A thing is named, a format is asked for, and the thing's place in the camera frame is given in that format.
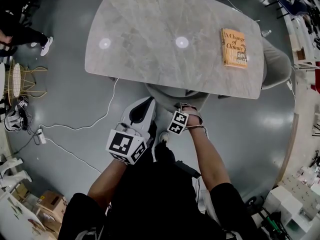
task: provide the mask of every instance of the orange book cover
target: orange book cover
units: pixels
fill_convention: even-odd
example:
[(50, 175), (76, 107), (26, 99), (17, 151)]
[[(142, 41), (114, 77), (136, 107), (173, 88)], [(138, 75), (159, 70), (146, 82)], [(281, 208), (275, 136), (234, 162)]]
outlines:
[(221, 38), (223, 64), (245, 69), (248, 66), (245, 35), (232, 29), (223, 28)]

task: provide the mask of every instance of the pegboard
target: pegboard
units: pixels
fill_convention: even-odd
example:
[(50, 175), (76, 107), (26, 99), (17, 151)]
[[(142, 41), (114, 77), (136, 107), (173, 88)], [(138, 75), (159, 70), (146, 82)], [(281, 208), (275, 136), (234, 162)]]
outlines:
[(320, 204), (320, 196), (313, 192), (307, 185), (302, 184), (302, 182), (297, 180), (292, 174), (284, 176), (278, 185), (283, 186), (302, 203), (302, 209), (310, 219), (316, 216), (318, 213), (316, 206)]

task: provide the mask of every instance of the black sleeve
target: black sleeve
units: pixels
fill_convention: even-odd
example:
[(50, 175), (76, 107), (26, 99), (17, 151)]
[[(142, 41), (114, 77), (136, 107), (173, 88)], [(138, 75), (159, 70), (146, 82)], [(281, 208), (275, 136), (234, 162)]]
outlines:
[(100, 231), (106, 215), (91, 197), (76, 193), (67, 205), (58, 240), (74, 240), (79, 233), (96, 228)]
[(210, 191), (210, 196), (215, 214), (225, 230), (238, 232), (243, 240), (257, 239), (257, 226), (232, 184), (215, 186)]

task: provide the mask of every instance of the clear water bottle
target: clear water bottle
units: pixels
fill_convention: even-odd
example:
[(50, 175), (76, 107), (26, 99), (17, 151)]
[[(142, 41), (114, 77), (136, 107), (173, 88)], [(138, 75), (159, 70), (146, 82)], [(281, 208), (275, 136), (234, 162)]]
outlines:
[(269, 34), (271, 33), (271, 30), (262, 30), (261, 31), (261, 35), (266, 38), (267, 36), (269, 36)]

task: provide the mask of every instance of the power outlet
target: power outlet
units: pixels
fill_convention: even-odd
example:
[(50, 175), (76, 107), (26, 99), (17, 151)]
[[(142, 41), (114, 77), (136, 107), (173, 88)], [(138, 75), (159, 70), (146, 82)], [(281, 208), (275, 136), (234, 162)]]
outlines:
[(47, 143), (47, 141), (45, 139), (44, 131), (41, 128), (36, 131), (36, 134), (38, 134), (42, 144), (46, 144)]

